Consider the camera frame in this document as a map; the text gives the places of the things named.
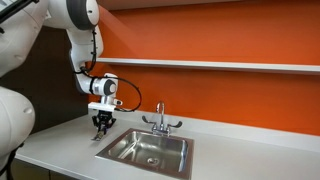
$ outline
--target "sink drain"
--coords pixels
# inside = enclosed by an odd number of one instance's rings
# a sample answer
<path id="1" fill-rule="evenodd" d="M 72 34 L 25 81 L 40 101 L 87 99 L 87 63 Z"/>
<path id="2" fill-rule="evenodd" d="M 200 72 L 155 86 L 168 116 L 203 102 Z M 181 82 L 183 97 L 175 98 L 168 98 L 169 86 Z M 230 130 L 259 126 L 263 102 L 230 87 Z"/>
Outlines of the sink drain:
<path id="1" fill-rule="evenodd" d="M 157 158 L 148 158 L 147 162 L 148 164 L 155 166 L 158 165 L 160 161 Z"/>

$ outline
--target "wall shelf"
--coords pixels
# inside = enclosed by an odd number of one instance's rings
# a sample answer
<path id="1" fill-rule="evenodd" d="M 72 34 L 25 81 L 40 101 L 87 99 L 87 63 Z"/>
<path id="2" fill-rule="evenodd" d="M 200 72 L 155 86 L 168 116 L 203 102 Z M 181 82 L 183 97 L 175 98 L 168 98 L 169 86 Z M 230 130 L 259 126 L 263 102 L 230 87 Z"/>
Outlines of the wall shelf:
<path id="1" fill-rule="evenodd" d="M 99 1 L 98 4 L 107 10 L 121 10 L 230 1 L 240 0 L 103 0 Z"/>
<path id="2" fill-rule="evenodd" d="M 320 66 L 317 66 L 317 65 L 233 63 L 233 62 L 123 59 L 123 58 L 97 58 L 97 62 L 105 62 L 113 65 L 320 75 Z"/>

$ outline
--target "stainless steel sink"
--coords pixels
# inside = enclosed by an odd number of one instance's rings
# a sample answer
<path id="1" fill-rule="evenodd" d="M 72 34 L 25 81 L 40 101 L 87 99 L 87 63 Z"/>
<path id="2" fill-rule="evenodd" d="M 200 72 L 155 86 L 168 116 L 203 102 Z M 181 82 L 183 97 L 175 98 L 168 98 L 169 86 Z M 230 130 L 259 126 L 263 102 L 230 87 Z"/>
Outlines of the stainless steel sink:
<path id="1" fill-rule="evenodd" d="M 179 179 L 190 179 L 193 140 L 129 129 L 96 156 Z"/>

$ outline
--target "faucet handle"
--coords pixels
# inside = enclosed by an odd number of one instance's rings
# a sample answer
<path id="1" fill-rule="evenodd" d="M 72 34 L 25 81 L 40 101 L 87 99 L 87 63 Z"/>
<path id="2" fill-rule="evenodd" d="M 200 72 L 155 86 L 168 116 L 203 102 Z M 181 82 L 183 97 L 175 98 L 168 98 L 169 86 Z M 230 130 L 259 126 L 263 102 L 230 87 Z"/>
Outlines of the faucet handle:
<path id="1" fill-rule="evenodd" d="M 181 126 L 182 126 L 182 122 L 181 122 L 181 121 L 179 121 L 177 125 L 168 124 L 168 128 L 169 128 L 169 127 L 179 128 L 179 127 L 181 127 Z"/>
<path id="2" fill-rule="evenodd" d="M 147 118 L 146 118 L 146 116 L 142 116 L 142 120 L 143 120 L 143 122 L 145 122 L 145 123 L 153 124 L 152 129 L 157 129 L 157 122 L 148 121 Z"/>

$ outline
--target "white countertop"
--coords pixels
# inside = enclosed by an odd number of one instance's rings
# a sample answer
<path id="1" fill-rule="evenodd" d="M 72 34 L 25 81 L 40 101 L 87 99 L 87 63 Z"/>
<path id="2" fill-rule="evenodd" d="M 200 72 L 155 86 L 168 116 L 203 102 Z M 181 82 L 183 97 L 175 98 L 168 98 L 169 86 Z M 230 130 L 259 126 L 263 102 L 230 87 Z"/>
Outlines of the white countertop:
<path id="1" fill-rule="evenodd" d="M 151 113 L 139 113 L 153 117 Z M 16 158 L 77 179 L 174 179 L 95 157 L 129 128 L 151 129 L 141 118 L 136 118 L 140 115 L 136 115 L 121 115 L 100 142 L 91 141 L 96 133 L 92 115 L 74 119 L 31 135 L 18 150 Z M 211 122 L 202 123 L 208 126 Z M 320 177 L 319 152 L 217 136 L 205 130 L 201 133 L 201 129 L 195 132 L 187 130 L 192 129 L 187 128 L 191 125 L 187 120 L 185 124 L 173 131 L 173 135 L 194 139 L 193 180 L 316 180 Z"/>

